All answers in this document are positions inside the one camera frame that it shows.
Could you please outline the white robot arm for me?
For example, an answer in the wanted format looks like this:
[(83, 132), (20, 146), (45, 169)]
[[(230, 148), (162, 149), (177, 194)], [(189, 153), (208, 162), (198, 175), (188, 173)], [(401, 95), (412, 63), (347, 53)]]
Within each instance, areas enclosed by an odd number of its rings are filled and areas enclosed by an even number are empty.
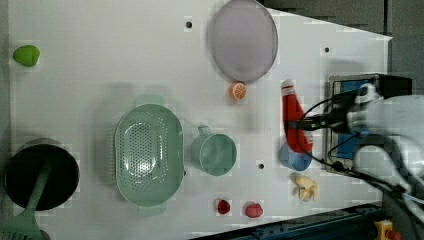
[(384, 98), (364, 84), (347, 123), (362, 134), (353, 169), (406, 211), (414, 240), (423, 240), (423, 97)]

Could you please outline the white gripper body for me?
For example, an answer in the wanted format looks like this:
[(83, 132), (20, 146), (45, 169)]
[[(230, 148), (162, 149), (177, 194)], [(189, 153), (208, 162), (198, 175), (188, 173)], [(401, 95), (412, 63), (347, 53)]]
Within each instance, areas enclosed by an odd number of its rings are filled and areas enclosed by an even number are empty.
[(363, 84), (354, 99), (353, 106), (346, 114), (348, 124), (362, 124), (366, 119), (367, 107), (370, 103), (383, 100), (377, 92), (376, 87), (371, 83)]

